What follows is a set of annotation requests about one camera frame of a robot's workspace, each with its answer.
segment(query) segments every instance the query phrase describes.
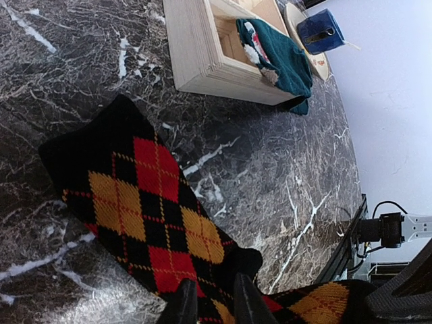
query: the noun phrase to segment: teal towel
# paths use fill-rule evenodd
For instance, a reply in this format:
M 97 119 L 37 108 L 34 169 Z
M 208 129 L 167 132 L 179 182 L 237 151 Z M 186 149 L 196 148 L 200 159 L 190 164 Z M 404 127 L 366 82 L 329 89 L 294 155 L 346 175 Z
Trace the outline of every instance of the teal towel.
M 245 25 L 247 22 L 252 24 L 256 35 L 250 24 Z M 299 96 L 301 103 L 290 111 L 306 115 L 307 98 L 311 96 L 312 74 L 304 51 L 299 49 L 290 37 L 274 30 L 260 19 L 237 19 L 236 23 L 240 40 L 251 61 L 276 87 Z M 256 53 L 251 53 L 250 47 L 255 49 Z

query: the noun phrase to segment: blue container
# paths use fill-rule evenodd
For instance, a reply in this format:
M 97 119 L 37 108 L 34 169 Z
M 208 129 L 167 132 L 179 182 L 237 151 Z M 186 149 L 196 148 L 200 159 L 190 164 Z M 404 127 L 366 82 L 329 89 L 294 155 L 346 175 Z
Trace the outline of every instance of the blue container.
M 344 35 L 328 9 L 299 23 L 297 33 L 306 50 L 313 55 L 345 45 Z

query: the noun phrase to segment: black cable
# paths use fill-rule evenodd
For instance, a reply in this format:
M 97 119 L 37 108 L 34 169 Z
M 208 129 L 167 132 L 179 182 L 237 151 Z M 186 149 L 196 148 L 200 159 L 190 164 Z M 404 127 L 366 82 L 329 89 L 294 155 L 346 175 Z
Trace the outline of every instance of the black cable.
M 384 248 L 384 246 L 378 246 L 376 248 L 370 249 L 369 251 L 363 252 L 363 255 L 357 253 L 357 256 L 361 259 L 365 259 L 368 254 L 375 252 L 375 251 L 378 251 L 378 250 L 381 250 L 382 248 Z
M 357 270 L 359 270 L 364 262 L 365 262 L 365 259 L 362 259 L 355 267 L 353 267 L 351 269 L 347 269 L 348 273 L 353 273 L 353 272 L 356 272 Z
M 386 200 L 386 201 L 381 201 L 373 210 L 373 214 L 372 214 L 372 219 L 375 218 L 375 214 L 377 213 L 377 209 L 379 206 L 384 205 L 384 204 L 391 204 L 391 205 L 395 205 L 397 208 L 399 208 L 401 211 L 403 211 L 405 214 L 408 214 L 408 212 L 403 209 L 397 202 L 391 201 L 391 200 Z
M 361 254 L 358 254 L 357 253 L 357 256 L 359 257 L 359 258 L 361 258 L 361 261 L 355 266 L 355 267 L 353 267 L 353 268 L 351 268 L 351 269 L 347 269 L 347 271 L 348 271 L 348 273 L 353 273 L 353 272 L 356 272 L 357 270 L 359 270 L 360 269 L 360 267 L 363 265 L 363 263 L 365 262 L 365 259 L 366 259 L 366 257 L 367 257 L 367 255 L 368 254 L 371 254 L 372 252 L 375 252 L 375 251 L 378 251 L 378 250 L 381 250 L 382 248 L 384 248 L 384 246 L 378 246 L 378 247 L 376 247 L 376 248 L 372 248 L 372 249 L 370 249 L 369 251 L 366 251 L 366 252 L 363 252 L 363 255 L 361 255 Z

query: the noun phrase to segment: wooden plate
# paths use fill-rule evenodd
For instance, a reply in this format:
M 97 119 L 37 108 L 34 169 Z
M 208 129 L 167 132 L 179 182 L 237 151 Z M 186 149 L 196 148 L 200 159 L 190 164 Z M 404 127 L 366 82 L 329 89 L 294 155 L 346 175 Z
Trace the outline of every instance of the wooden plate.
M 330 77 L 330 67 L 327 57 L 324 53 L 318 55 L 310 54 L 303 46 L 300 37 L 297 34 L 297 25 L 306 19 L 304 13 L 302 13 L 295 5 L 288 3 L 285 7 L 283 14 L 286 27 L 290 33 L 292 40 L 301 48 L 304 49 L 306 56 L 309 60 L 309 66 L 312 73 L 324 81 Z

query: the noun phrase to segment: white wall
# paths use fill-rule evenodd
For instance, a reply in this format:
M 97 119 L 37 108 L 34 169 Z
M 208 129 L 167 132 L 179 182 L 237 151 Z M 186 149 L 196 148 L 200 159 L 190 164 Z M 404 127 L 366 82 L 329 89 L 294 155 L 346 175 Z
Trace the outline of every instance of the white wall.
M 372 213 L 381 200 L 432 214 L 432 0 L 327 0 L 347 41 L 328 52 Z M 394 209 L 380 209 L 381 212 Z M 376 252 L 409 261 L 421 240 Z

